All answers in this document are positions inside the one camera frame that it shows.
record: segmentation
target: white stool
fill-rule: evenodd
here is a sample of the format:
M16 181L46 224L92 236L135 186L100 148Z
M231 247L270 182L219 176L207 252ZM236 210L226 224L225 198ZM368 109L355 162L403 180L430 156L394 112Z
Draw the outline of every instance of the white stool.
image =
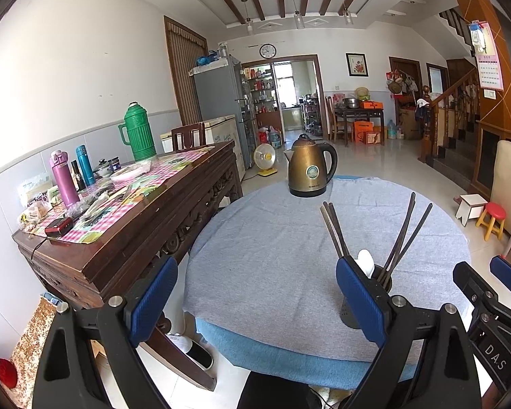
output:
M479 218L484 210L484 205L488 203L479 194L460 195L462 202L456 212L456 218L462 220L462 225L466 225L471 218Z

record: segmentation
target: framed picture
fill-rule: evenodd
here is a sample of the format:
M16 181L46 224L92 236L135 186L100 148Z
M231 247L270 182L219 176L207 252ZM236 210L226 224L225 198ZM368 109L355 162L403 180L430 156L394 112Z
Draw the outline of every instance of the framed picture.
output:
M368 77L365 54L346 54L350 77Z

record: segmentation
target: tiled floor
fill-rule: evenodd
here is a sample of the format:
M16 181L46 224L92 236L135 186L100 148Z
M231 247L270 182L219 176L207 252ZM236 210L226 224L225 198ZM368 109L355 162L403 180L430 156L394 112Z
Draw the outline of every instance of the tiled floor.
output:
M286 138L293 140L297 137L298 133L288 133ZM286 143L285 147L290 148L291 145L292 142L290 141ZM340 144L336 145L336 149L338 154L336 173L338 175L379 177L407 186L431 199L454 218L458 205L453 201L453 198L465 192L440 173L417 160L419 151L417 142L390 140L386 142L385 146L350 144L347 148ZM283 150L277 152L275 167L278 169L278 173L267 178L257 176L257 170L254 168L248 170L245 181L243 181L244 194L287 179L287 162ZM483 240L484 230L482 227L475 227L475 220L470 220L466 227L462 227L459 220L455 220L455 223L469 239L471 261L474 268L495 289L500 302L511 308L511 293L489 271L491 258L501 253L507 243L507 237L504 237L502 241L498 241L495 236L491 236L491 239L485 242ZM173 318L173 324L176 327L181 327L181 317L178 317L178 313L181 310L184 281L185 269L181 269L179 283L167 304L167 307L170 308L167 315L175 317ZM186 325L186 333L189 334L193 330L192 320L187 318ZM214 366L211 373L217 378L217 386L214 392L204 391L191 385L183 378L178 378L139 348L140 356L150 375L173 409L236 408L248 371L232 366L211 346L208 349L214 357ZM113 406L117 409L126 407L123 398L119 395L113 375L106 365L106 360L100 358L99 364ZM479 370L481 389L485 390L490 384L490 379L484 370L480 367Z

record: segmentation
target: kettle label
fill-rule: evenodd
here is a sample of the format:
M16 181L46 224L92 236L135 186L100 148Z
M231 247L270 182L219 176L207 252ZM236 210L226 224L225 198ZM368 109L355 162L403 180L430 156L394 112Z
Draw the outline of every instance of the kettle label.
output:
M320 169L318 169L318 166L307 167L307 177L311 180L314 180L318 175L320 175Z

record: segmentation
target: pendant light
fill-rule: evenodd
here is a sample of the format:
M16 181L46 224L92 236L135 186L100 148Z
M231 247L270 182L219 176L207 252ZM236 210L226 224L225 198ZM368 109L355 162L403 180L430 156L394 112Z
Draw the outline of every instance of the pendant light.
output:
M295 14L293 17L295 19L295 27L297 27L298 29L304 29L305 22L303 21L303 17L301 17L301 14L297 10L297 6L295 5L295 0L293 0L293 7L295 8Z
M246 28L248 29L248 35L251 37L254 35L254 22L248 16L248 7L246 7L246 2L248 0L241 0L244 3L244 9L246 11Z
M352 21L352 14L350 13L350 11L346 8L346 5L344 4L344 1L343 1L343 18L344 18L344 22L346 23L346 25L348 26L349 24L353 24L353 21Z

